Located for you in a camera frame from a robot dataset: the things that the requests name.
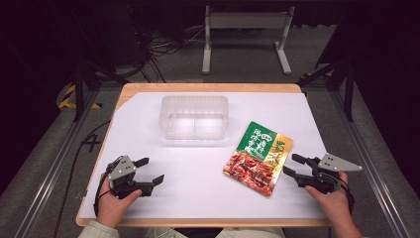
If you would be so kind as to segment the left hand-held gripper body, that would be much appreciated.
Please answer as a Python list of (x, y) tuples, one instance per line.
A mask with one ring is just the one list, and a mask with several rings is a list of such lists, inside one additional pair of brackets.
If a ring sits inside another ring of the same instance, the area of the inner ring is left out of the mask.
[(121, 156), (111, 167), (108, 180), (111, 191), (119, 199), (123, 199), (133, 191), (140, 189), (142, 196), (151, 196), (152, 192), (147, 191), (149, 182), (137, 182), (134, 180), (137, 167), (128, 156)]

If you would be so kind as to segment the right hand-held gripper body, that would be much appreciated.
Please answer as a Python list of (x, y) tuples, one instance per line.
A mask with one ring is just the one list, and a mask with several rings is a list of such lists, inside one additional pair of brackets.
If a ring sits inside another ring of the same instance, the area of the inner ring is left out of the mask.
[(326, 153), (322, 159), (306, 158), (308, 165), (312, 169), (312, 175), (306, 176), (296, 174), (296, 182), (299, 187), (310, 185), (320, 192), (326, 194), (339, 190), (344, 184), (340, 179), (339, 172), (360, 172), (363, 167), (348, 162), (340, 157)]

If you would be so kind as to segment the green and red snack packet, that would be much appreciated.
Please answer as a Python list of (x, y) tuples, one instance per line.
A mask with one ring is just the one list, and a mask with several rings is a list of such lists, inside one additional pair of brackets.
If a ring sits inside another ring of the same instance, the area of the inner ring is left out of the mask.
[(292, 145), (292, 139), (251, 122), (223, 173), (271, 196)]

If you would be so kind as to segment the clear plastic container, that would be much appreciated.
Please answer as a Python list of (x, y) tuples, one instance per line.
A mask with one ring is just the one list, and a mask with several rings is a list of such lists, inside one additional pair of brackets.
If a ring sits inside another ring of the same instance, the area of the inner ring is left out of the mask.
[(222, 140), (229, 124), (229, 101), (222, 95), (167, 95), (159, 126), (169, 140)]

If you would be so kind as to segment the person's right hand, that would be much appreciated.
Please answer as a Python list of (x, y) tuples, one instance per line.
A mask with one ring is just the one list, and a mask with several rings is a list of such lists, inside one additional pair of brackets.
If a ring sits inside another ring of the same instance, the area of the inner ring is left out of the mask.
[(350, 225), (353, 222), (347, 193), (342, 188), (328, 194), (324, 194), (310, 185), (306, 185), (304, 189), (320, 204), (335, 228)]

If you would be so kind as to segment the person's left hand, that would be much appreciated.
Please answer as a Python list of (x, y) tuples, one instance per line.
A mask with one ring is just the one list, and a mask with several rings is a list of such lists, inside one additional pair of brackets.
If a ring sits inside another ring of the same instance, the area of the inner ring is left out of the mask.
[(119, 199), (112, 194), (109, 181), (105, 179), (100, 189), (96, 221), (110, 228), (116, 228), (124, 218), (129, 206), (133, 204), (141, 194), (142, 191), (138, 189), (127, 197)]

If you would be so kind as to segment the white table mat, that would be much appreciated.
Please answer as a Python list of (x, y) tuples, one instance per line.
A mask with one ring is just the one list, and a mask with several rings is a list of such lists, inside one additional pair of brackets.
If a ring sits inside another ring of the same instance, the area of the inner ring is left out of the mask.
[(122, 155), (149, 158), (137, 171), (138, 181), (164, 177), (151, 196), (131, 205), (128, 218), (323, 218), (318, 203), (293, 178), (280, 176), (272, 195), (263, 196), (223, 173), (251, 122), (291, 138), (295, 154), (323, 156), (326, 149), (303, 94), (230, 92), (225, 138), (193, 143), (165, 138), (158, 124), (163, 97), (140, 92), (115, 112), (79, 218), (93, 217), (100, 176)]

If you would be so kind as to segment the person's light clothing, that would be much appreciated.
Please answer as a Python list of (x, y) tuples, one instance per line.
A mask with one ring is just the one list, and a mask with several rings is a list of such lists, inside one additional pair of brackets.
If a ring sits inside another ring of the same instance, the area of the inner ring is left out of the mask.
[(144, 238), (286, 238), (281, 228), (148, 228)]

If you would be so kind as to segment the yellow black hazard tape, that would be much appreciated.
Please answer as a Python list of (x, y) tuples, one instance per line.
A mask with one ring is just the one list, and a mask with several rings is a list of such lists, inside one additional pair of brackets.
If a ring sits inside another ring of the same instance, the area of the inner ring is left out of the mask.
[(64, 96), (61, 100), (61, 102), (58, 104), (59, 108), (71, 108), (71, 109), (75, 109), (76, 108), (76, 104), (72, 103), (70, 101), (70, 97), (72, 95), (72, 93), (75, 91), (75, 84), (71, 83), (69, 85), (69, 87), (67, 88), (67, 90), (64, 93)]

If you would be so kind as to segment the white metal stand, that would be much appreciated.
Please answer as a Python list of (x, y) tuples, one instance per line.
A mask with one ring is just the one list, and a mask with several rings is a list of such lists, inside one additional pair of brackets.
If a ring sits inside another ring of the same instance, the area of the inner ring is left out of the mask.
[(211, 67), (211, 30), (212, 29), (280, 29), (280, 38), (273, 45), (282, 71), (291, 74), (291, 67), (285, 54), (285, 42), (294, 16), (294, 7), (280, 12), (213, 12), (205, 7), (205, 46), (202, 73), (209, 74)]

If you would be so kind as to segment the aluminium floor rail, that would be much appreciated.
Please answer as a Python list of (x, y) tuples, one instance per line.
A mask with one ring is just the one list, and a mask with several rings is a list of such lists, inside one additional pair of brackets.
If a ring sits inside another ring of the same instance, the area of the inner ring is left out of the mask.
[(348, 119), (347, 114), (344, 112), (343, 99), (337, 91), (332, 91), (330, 93), (330, 97), (332, 98), (336, 108), (339, 110), (340, 116), (344, 121), (347, 130), (349, 131), (353, 143), (357, 148), (359, 159), (364, 168), (364, 172), (367, 175), (369, 184), (394, 236), (396, 238), (413, 238), (406, 225), (404, 224), (399, 212), (397, 211), (397, 207), (391, 198), (391, 194), (387, 185), (374, 166), (362, 136), (360, 135), (355, 124)]
[(16, 222), (18, 228), (11, 238), (30, 237), (97, 95), (98, 91), (86, 93), (82, 103), (85, 109), (77, 120), (73, 109), (60, 112), (15, 176), (13, 192), (17, 195), (17, 212), (22, 217)]

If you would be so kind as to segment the black metal frame stand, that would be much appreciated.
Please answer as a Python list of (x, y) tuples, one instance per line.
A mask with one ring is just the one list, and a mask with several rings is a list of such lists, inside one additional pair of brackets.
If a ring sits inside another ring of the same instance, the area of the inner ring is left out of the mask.
[(86, 108), (84, 99), (84, 86), (90, 91), (98, 91), (101, 87), (101, 77), (98, 73), (103, 74), (107, 79), (116, 81), (121, 85), (128, 83), (124, 77), (105, 69), (104, 67), (88, 60), (86, 56), (80, 55), (74, 68), (75, 83), (75, 105), (76, 112), (74, 122), (78, 122)]
[(339, 60), (337, 62), (329, 63), (321, 69), (300, 78), (296, 84), (300, 87), (318, 79), (323, 74), (331, 72), (331, 76), (326, 82), (326, 87), (329, 91), (337, 91), (339, 87), (345, 83), (344, 96), (344, 112), (349, 121), (353, 121), (353, 95), (354, 95), (354, 69), (350, 60)]

